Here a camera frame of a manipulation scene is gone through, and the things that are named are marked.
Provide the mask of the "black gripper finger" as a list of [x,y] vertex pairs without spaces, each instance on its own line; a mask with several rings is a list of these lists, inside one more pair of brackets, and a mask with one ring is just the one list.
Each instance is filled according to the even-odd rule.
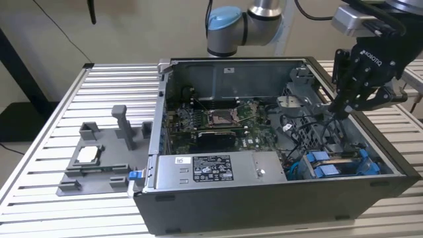
[[357,62],[351,58],[351,52],[345,49],[338,49],[335,52],[333,83],[337,85],[337,96],[330,105],[330,112],[335,119],[345,119],[349,116],[346,108],[351,102],[354,87],[354,70]]
[[374,111],[406,102],[409,95],[402,88],[394,89],[393,86],[382,86],[378,89],[365,87],[354,97],[349,106],[355,111]]

